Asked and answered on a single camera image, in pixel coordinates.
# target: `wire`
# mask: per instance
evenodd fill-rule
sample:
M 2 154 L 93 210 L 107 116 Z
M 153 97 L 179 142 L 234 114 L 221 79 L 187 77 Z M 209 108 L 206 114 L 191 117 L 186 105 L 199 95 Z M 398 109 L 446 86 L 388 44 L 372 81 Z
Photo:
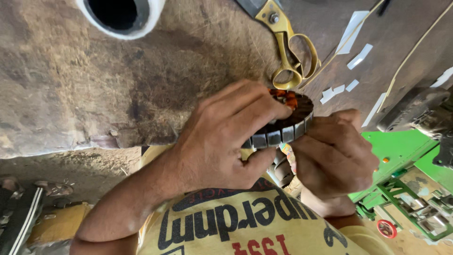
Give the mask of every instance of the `wire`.
M 343 43 L 343 45 L 335 52 L 335 54 L 325 63 L 324 66 L 322 66 L 312 77 L 310 77 L 300 88 L 302 89 L 306 85 L 310 84 L 329 64 L 330 62 L 337 56 L 338 52 L 340 52 L 343 47 L 346 45 L 346 43 L 351 39 L 352 35 L 357 31 L 357 29 L 365 22 L 365 20 L 370 16 L 371 13 L 373 13 L 385 0 L 379 1 L 371 10 L 370 12 L 360 21 L 360 23 L 354 28 L 352 33 L 349 35 L 349 37 L 346 39 L 346 41 Z
M 409 54 L 406 56 L 406 58 L 404 59 L 404 61 L 401 63 L 400 67 L 396 70 L 396 73 L 395 75 L 393 75 L 393 79 L 392 81 L 390 82 L 390 86 L 389 88 L 387 89 L 387 93 L 386 93 L 386 96 L 384 97 L 384 100 L 381 102 L 381 105 L 379 106 L 379 108 L 377 109 L 377 113 L 380 112 L 382 106 L 384 105 L 384 102 L 386 101 L 387 97 L 390 95 L 390 91 L 392 90 L 393 88 L 393 84 L 395 84 L 395 80 L 396 80 L 396 76 L 398 75 L 398 73 L 400 72 L 401 68 L 403 67 L 403 65 L 406 63 L 407 59 L 412 55 L 412 53 L 415 51 L 415 49 L 418 47 L 418 45 L 423 41 L 423 39 L 426 37 L 426 35 L 431 31 L 431 29 L 433 29 L 433 27 L 439 22 L 439 20 L 448 12 L 448 10 L 450 10 L 450 8 L 453 6 L 453 1 L 451 2 L 451 4 L 445 9 L 445 11 L 443 11 L 443 13 L 437 18 L 437 20 L 429 27 L 429 29 L 423 34 L 423 36 L 420 38 L 420 40 L 415 44 L 415 46 L 412 48 L 412 50 L 409 52 Z

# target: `hand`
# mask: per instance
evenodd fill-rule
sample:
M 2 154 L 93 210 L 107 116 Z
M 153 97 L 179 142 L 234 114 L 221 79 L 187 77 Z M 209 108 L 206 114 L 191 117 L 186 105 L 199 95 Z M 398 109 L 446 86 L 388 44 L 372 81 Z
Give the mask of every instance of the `hand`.
M 306 188 L 302 202 L 323 217 L 353 214 L 347 194 L 373 183 L 379 160 L 359 130 L 360 112 L 340 111 L 313 118 L 307 133 L 291 144 L 297 177 Z
M 249 189 L 275 157 L 275 148 L 241 160 L 241 146 L 273 119 L 292 111 L 274 100 L 259 82 L 241 80 L 199 103 L 167 160 L 184 191 L 202 188 Z

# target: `brass scissors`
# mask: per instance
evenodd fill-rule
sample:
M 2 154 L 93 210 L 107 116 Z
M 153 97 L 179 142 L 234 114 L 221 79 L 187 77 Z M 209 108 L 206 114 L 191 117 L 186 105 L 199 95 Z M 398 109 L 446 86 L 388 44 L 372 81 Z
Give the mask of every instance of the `brass scissors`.
M 285 90 L 294 88 L 301 84 L 303 80 L 310 78 L 314 74 L 318 65 L 318 54 L 316 53 L 316 49 L 308 36 L 294 33 L 291 23 L 289 22 L 288 17 L 284 14 L 278 0 L 236 1 L 250 16 L 252 16 L 252 18 L 266 24 L 270 30 L 274 32 L 275 37 L 277 38 L 282 63 L 272 74 L 272 83 L 276 88 Z M 311 65 L 310 70 L 306 75 L 304 75 L 304 67 L 301 64 L 300 59 L 289 47 L 289 42 L 296 36 L 302 37 L 310 49 Z M 292 72 L 293 76 L 291 80 L 286 83 L 276 82 L 275 79 L 283 71 Z

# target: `white tape roll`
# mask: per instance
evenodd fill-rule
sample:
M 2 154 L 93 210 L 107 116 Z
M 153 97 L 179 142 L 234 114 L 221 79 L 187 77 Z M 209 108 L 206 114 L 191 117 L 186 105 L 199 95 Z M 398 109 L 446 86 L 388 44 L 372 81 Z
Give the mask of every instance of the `white tape roll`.
M 91 24 L 105 34 L 122 40 L 138 39 L 149 33 L 159 20 L 165 4 L 165 0 L 76 0 L 76 2 Z

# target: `dirt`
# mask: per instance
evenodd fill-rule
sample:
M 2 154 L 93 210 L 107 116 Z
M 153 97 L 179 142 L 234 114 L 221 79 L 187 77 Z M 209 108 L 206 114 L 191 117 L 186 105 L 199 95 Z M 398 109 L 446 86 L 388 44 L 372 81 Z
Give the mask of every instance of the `dirt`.
M 0 176 L 12 174 L 21 185 L 37 180 L 66 183 L 74 192 L 71 201 L 95 204 L 126 175 L 138 170 L 141 147 L 52 153 L 34 157 L 0 160 Z

